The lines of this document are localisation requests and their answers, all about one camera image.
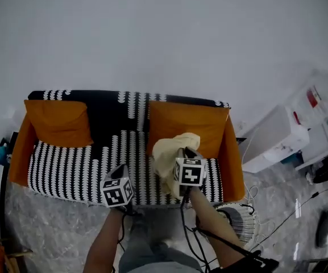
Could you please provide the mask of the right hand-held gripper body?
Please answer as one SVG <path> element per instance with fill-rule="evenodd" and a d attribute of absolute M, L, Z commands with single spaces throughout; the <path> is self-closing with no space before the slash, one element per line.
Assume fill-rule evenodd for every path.
<path fill-rule="evenodd" d="M 206 160 L 176 158 L 174 182 L 178 196 L 183 197 L 187 187 L 201 187 L 206 179 Z"/>

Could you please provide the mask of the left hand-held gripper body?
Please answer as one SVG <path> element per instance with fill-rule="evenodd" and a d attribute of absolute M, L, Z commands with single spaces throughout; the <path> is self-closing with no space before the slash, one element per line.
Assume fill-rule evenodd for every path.
<path fill-rule="evenodd" d="M 134 196 L 134 190 L 129 177 L 108 179 L 100 182 L 103 203 L 108 208 L 126 206 Z"/>

